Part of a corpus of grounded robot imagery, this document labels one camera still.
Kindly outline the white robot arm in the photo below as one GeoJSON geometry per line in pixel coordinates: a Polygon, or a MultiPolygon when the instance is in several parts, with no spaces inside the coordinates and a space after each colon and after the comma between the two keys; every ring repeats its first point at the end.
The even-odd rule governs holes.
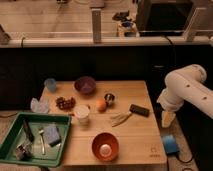
{"type": "Polygon", "coordinates": [[[176,112],[187,101],[213,119],[213,90],[203,85],[206,70],[198,64],[173,70],[165,77],[166,87],[157,102],[161,105],[161,126],[168,128],[176,117],[176,112]]]}

